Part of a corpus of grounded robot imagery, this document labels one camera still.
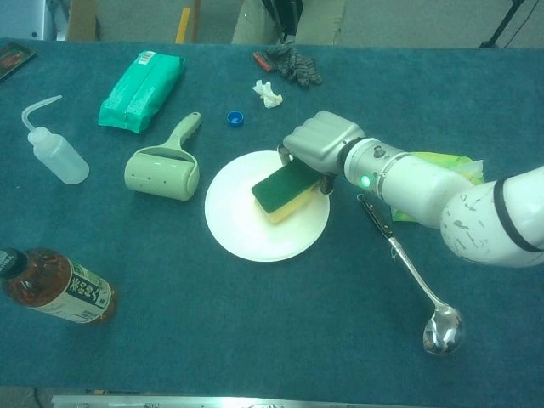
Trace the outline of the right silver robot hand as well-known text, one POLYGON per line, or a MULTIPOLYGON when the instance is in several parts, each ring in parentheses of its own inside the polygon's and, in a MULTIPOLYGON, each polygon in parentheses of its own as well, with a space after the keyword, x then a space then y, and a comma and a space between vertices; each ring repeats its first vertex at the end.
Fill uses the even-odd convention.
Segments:
POLYGON ((345 156, 366 135, 360 126, 329 111, 319 111, 296 127, 277 147, 283 166, 296 158, 322 174, 320 192, 330 195, 343 174, 345 156))

